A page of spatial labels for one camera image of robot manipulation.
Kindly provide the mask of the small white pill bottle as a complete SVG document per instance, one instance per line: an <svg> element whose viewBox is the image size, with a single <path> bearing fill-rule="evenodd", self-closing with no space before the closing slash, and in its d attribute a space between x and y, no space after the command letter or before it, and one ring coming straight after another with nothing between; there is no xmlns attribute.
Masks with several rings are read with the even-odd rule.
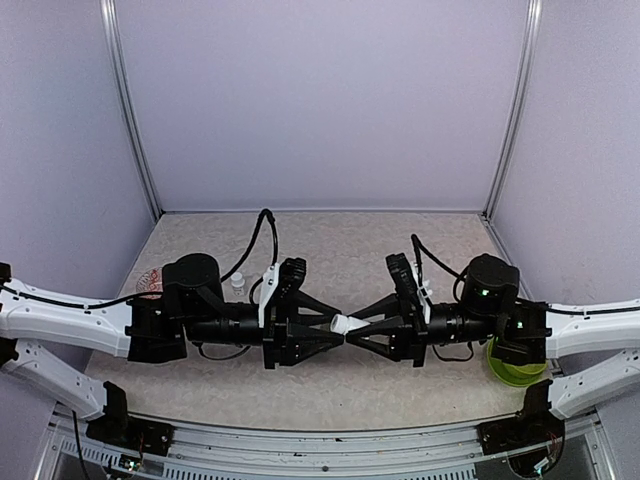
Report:
<svg viewBox="0 0 640 480"><path fill-rule="evenodd" d="M330 322L329 328L332 333L346 336L348 333L366 327L369 322L352 316L336 314Z"/></svg>

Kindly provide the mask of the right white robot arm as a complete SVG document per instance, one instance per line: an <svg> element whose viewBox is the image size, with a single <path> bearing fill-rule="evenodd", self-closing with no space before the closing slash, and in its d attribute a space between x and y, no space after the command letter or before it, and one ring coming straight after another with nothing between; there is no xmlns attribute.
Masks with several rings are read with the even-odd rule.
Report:
<svg viewBox="0 0 640 480"><path fill-rule="evenodd" d="M520 274L500 258L482 254L453 275L456 297L435 303L419 263L387 257L394 293L330 328L347 343L394 362L423 366L431 346L487 341L492 358L512 366L542 364L575 354L615 356L574 375L535 383L526 390L511 426L523 444L546 432L551 418L566 420L639 380L639 303L594 306L532 302L520 298Z"/></svg>

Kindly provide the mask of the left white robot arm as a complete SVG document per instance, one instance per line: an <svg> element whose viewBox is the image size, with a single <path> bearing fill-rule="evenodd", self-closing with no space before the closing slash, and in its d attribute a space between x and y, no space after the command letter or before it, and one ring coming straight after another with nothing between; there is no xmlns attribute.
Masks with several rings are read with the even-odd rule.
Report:
<svg viewBox="0 0 640 480"><path fill-rule="evenodd" d="M93 380L50 353L45 341L100 351L129 362L163 364L187 346L259 347L267 369L293 366L343 344L323 329L336 309L302 292L306 262L289 258L263 277L258 304L227 302L216 259L194 253L163 266L158 292L96 300L38 290L1 266L1 369L45 389L121 445L140 434L125 392Z"/></svg>

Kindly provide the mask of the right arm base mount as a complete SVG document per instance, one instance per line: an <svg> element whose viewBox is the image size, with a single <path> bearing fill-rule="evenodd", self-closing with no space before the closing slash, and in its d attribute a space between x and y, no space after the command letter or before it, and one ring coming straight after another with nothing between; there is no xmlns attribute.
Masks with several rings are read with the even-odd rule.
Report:
<svg viewBox="0 0 640 480"><path fill-rule="evenodd" d="M521 449L553 438L563 438L564 421L551 413L548 399L552 381L540 381L526 389L523 406L515 414L477 425L484 455Z"/></svg>

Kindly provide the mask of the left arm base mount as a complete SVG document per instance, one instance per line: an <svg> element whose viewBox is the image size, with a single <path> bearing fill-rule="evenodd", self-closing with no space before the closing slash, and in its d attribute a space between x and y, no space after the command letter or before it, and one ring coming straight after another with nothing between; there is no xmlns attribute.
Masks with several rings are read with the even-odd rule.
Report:
<svg viewBox="0 0 640 480"><path fill-rule="evenodd" d="M86 436L108 445L135 450L142 454L168 455L174 436L171 424L131 416L126 393L105 382L106 403L101 415L87 422Z"/></svg>

